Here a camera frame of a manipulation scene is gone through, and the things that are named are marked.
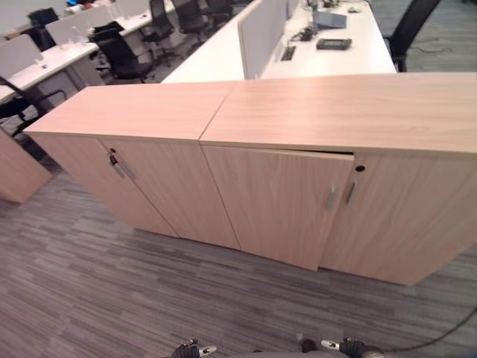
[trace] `white desk divider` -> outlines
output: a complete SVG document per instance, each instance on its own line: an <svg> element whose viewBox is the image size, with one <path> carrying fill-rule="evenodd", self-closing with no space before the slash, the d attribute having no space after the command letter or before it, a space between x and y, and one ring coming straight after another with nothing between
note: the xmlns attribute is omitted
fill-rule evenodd
<svg viewBox="0 0 477 358"><path fill-rule="evenodd" d="M84 10L75 15L47 24L46 29L59 46L70 41L77 43L79 41L78 34L82 37L87 37L90 28L106 25L112 21L111 16L108 6L104 5Z"/></svg>
<svg viewBox="0 0 477 358"><path fill-rule="evenodd" d="M282 36L286 22L287 1L255 0L245 9L248 15L238 23L245 79L262 76Z"/></svg>
<svg viewBox="0 0 477 358"><path fill-rule="evenodd" d="M28 35L20 35L0 44L0 75L6 79L42 60L37 45Z"/></svg>
<svg viewBox="0 0 477 358"><path fill-rule="evenodd" d="M116 0L116 5L125 18L139 15L149 9L148 0Z"/></svg>

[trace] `cabinet top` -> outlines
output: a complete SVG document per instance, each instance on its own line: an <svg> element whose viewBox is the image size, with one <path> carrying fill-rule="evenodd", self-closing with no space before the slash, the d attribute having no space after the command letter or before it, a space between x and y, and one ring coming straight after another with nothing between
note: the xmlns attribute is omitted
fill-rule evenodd
<svg viewBox="0 0 477 358"><path fill-rule="evenodd" d="M198 141L233 84L87 87L26 131Z"/></svg>
<svg viewBox="0 0 477 358"><path fill-rule="evenodd" d="M236 83L203 144L477 154L476 73Z"/></svg>
<svg viewBox="0 0 477 358"><path fill-rule="evenodd" d="M26 131L256 148L477 154L477 74L87 87Z"/></svg>

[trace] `chair backrest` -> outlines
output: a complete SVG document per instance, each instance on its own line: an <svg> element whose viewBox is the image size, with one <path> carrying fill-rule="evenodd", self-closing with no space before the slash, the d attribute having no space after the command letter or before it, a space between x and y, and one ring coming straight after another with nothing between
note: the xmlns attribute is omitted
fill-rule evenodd
<svg viewBox="0 0 477 358"><path fill-rule="evenodd" d="M167 17L164 0L150 0L149 7L151 8L152 25L159 36L170 34L174 30L174 26Z"/></svg>
<svg viewBox="0 0 477 358"><path fill-rule="evenodd" d="M44 28L47 24L57 21L58 15L52 7L49 7L48 9L39 9L29 13L28 18L33 26Z"/></svg>
<svg viewBox="0 0 477 358"><path fill-rule="evenodd" d="M91 35L91 40L106 55L113 73L119 67L133 66L138 63L133 50L116 29L111 28L93 34Z"/></svg>
<svg viewBox="0 0 477 358"><path fill-rule="evenodd" d="M412 0L389 40L393 57L404 56L440 0Z"/></svg>
<svg viewBox="0 0 477 358"><path fill-rule="evenodd" d="M233 7L226 0L206 0L207 6L211 9L218 9L224 13L233 12Z"/></svg>
<svg viewBox="0 0 477 358"><path fill-rule="evenodd" d="M10 87L14 92L23 97L27 102L29 102L33 107L35 107L38 112L38 116L43 116L48 112L48 110L44 108L41 103L37 101L36 98L26 93L23 89L18 88L2 76L0 76L0 85Z"/></svg>
<svg viewBox="0 0 477 358"><path fill-rule="evenodd" d="M172 3L179 18L179 25L202 18L198 0L172 0Z"/></svg>

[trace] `laptop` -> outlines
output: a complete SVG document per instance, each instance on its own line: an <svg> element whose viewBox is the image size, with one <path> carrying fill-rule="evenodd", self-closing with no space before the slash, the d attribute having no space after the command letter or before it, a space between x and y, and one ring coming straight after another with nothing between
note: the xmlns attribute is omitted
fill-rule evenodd
<svg viewBox="0 0 477 358"><path fill-rule="evenodd" d="M337 13L314 11L313 23L319 28L346 28L347 17Z"/></svg>

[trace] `cabinet door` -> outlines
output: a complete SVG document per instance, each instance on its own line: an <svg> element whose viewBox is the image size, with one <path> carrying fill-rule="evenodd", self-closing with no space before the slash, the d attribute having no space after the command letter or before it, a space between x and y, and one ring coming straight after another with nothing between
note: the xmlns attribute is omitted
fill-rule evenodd
<svg viewBox="0 0 477 358"><path fill-rule="evenodd" d="M131 226L176 236L167 221L96 138L33 135L35 141L112 213Z"/></svg>
<svg viewBox="0 0 477 358"><path fill-rule="evenodd" d="M198 142L101 141L180 237L239 248Z"/></svg>
<svg viewBox="0 0 477 358"><path fill-rule="evenodd" d="M316 270L353 156L203 149L241 249Z"/></svg>
<svg viewBox="0 0 477 358"><path fill-rule="evenodd" d="M476 239L476 161L357 154L356 165L321 266L411 285Z"/></svg>
<svg viewBox="0 0 477 358"><path fill-rule="evenodd" d="M22 203L51 175L0 128L0 198Z"/></svg>

